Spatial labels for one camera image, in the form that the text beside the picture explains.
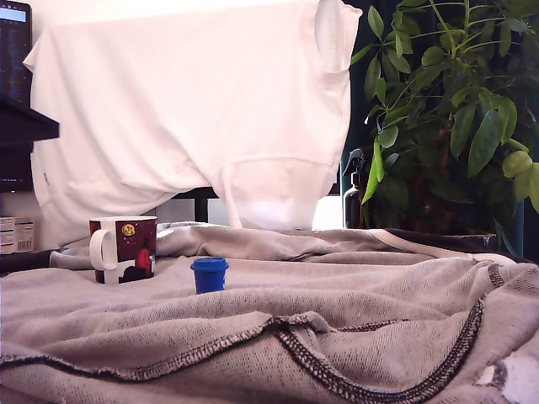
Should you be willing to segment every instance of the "white box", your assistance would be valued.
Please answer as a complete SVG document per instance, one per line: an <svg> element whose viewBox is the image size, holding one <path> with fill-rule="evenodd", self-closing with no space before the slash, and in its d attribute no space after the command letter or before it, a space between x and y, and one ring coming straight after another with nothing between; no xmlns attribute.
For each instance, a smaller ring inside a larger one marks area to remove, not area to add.
<svg viewBox="0 0 539 404"><path fill-rule="evenodd" d="M34 251L34 221L29 217L0 217L0 254Z"/></svg>

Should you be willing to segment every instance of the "mug with illustration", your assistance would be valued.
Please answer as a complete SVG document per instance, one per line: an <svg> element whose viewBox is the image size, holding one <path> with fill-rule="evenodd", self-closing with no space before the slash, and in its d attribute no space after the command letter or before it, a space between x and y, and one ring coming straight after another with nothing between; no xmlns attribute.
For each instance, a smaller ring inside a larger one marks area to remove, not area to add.
<svg viewBox="0 0 539 404"><path fill-rule="evenodd" d="M101 284L123 284L153 276L157 217L92 219L90 235L90 261Z"/></svg>

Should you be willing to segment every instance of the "blue plastic lid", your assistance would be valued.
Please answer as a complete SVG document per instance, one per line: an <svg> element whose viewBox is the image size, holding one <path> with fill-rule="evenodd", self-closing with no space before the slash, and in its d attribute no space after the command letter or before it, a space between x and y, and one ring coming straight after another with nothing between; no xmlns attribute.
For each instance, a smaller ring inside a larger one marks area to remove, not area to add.
<svg viewBox="0 0 539 404"><path fill-rule="evenodd" d="M199 258L191 264L191 269L202 272L221 272L228 267L227 260L220 257Z"/></svg>

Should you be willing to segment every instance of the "monitor screen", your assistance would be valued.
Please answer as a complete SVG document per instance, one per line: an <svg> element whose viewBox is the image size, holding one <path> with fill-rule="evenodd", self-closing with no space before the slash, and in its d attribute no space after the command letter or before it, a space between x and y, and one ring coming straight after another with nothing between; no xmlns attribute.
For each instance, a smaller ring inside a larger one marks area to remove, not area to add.
<svg viewBox="0 0 539 404"><path fill-rule="evenodd" d="M0 0L0 93L27 106L32 75L23 60L31 49L30 5ZM32 190L32 147L32 143L0 147L0 193Z"/></svg>
<svg viewBox="0 0 539 404"><path fill-rule="evenodd" d="M31 8L0 0L0 93L30 105L32 75L23 60L32 48Z"/></svg>

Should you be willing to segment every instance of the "white fabric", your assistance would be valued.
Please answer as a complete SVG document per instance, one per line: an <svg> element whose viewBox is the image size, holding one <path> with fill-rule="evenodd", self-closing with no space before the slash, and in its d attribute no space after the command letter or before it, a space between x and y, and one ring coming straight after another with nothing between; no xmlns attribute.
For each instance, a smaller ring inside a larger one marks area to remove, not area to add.
<svg viewBox="0 0 539 404"><path fill-rule="evenodd" d="M60 244L211 185L232 227L310 228L350 122L361 11L340 0L55 26L26 63L35 193ZM315 22L318 30L315 35Z"/></svg>

